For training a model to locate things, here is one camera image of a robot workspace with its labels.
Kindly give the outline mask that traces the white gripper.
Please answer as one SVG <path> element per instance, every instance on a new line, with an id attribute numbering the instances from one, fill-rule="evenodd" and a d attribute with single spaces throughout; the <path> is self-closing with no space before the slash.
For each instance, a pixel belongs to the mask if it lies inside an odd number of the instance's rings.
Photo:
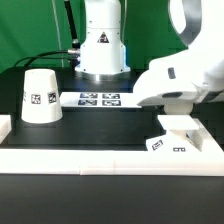
<path id="1" fill-rule="evenodd" d="M 133 87 L 137 105 L 224 101 L 224 52 L 191 52 L 154 59 Z"/>

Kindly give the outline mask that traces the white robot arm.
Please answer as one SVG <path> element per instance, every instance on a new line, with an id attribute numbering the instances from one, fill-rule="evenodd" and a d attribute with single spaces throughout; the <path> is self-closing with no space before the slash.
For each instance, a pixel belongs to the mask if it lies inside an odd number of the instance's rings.
<path id="1" fill-rule="evenodd" d="M 129 70 L 120 40 L 119 0 L 84 0 L 86 39 L 78 72 L 91 79 Z M 168 0 L 171 24 L 186 49 L 149 63 L 134 84 L 137 105 L 224 101 L 224 0 Z"/>

